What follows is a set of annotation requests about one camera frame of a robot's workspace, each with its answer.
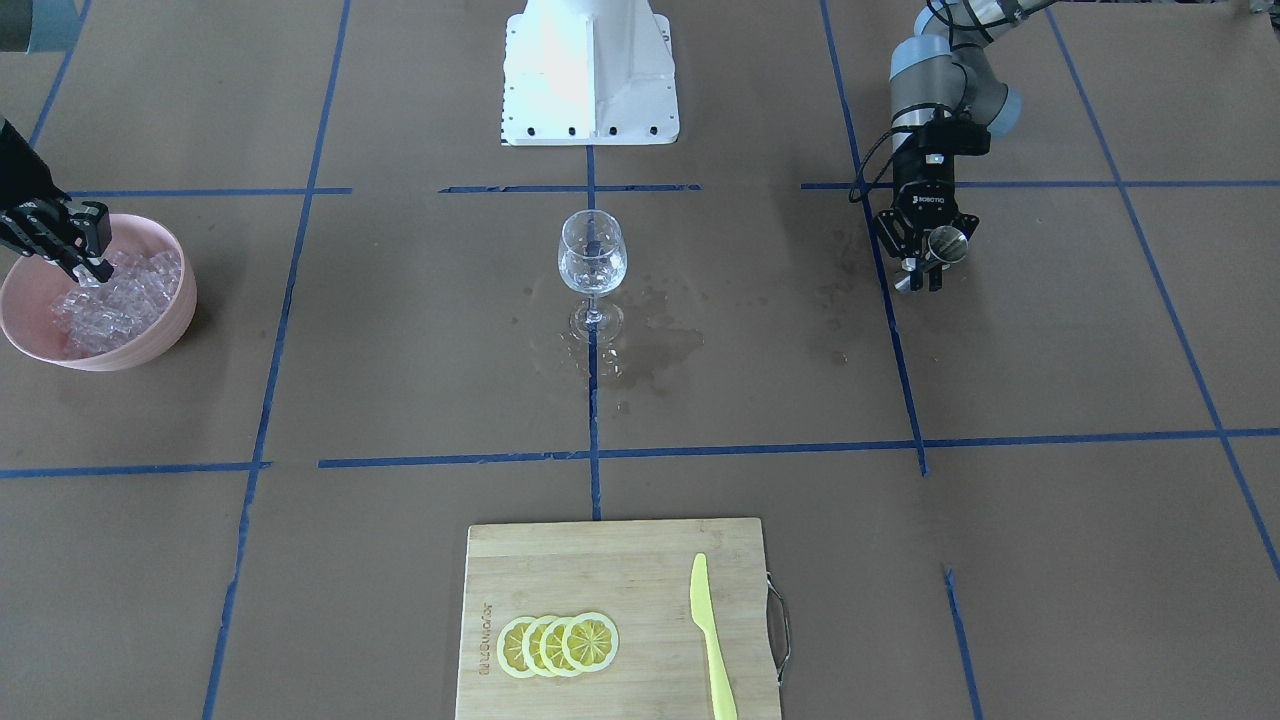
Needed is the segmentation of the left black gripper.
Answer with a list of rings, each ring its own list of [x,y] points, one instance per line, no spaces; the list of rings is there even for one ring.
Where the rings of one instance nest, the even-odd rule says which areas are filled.
[[[876,217],[878,236],[891,258],[900,260],[901,272],[895,281],[900,293],[923,290],[919,252],[908,252],[919,243],[919,236],[941,225],[955,225],[972,237],[979,219],[960,211],[955,181],[955,159],[942,154],[924,155],[918,150],[899,150],[892,159],[893,195],[890,208]],[[943,287],[943,274],[950,263],[929,258],[925,264],[927,288]]]

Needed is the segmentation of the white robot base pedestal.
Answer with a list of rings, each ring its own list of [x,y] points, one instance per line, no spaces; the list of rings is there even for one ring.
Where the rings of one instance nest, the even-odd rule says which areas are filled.
[[[529,1],[506,22],[500,142],[648,146],[681,132],[669,19],[648,1]]]

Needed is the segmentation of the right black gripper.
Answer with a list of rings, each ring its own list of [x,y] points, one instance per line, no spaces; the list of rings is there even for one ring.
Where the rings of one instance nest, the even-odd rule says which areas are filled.
[[[8,119],[1,136],[3,246],[22,256],[55,261],[77,283],[78,274],[92,274],[106,283],[115,266],[102,258],[113,231],[102,202],[69,202],[52,182],[47,164]],[[79,254],[67,251],[70,224]]]

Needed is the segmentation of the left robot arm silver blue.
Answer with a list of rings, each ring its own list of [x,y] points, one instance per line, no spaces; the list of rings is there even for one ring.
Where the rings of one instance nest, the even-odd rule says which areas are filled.
[[[995,73],[986,50],[1043,12],[1047,1],[928,1],[891,58],[893,192],[876,214],[886,252],[900,260],[902,293],[943,284],[969,254],[979,217],[956,200],[955,160],[989,151],[1018,123],[1020,94]]]

